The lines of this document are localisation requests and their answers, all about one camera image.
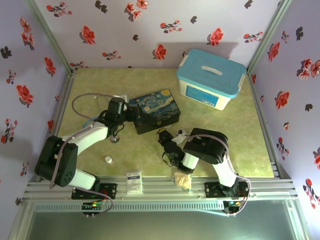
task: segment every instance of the label on box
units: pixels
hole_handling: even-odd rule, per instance
[[[205,91],[201,91],[197,88],[194,88],[192,86],[186,86],[186,93],[185,95],[189,98],[192,98],[194,100],[198,100],[204,104],[207,104],[211,107],[215,107],[219,97],[212,95],[210,93],[207,93]]]

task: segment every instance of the small white bottle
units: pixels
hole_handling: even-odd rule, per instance
[[[109,157],[109,156],[106,156],[104,160],[105,160],[105,162],[106,162],[107,164],[111,164],[111,163],[112,163],[112,158]]]

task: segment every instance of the plastic storage box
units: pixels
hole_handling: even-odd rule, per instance
[[[191,49],[176,72],[180,93],[218,110],[235,98],[244,82],[244,65],[199,49]]]

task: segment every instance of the starry night tin box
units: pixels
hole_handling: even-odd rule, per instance
[[[136,97],[129,104],[138,107],[134,125],[139,135],[179,122],[180,110],[169,89]]]

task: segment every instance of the glass panel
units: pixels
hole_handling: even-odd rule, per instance
[[[236,217],[202,212],[34,213],[29,240],[294,240],[282,200],[250,201]]]

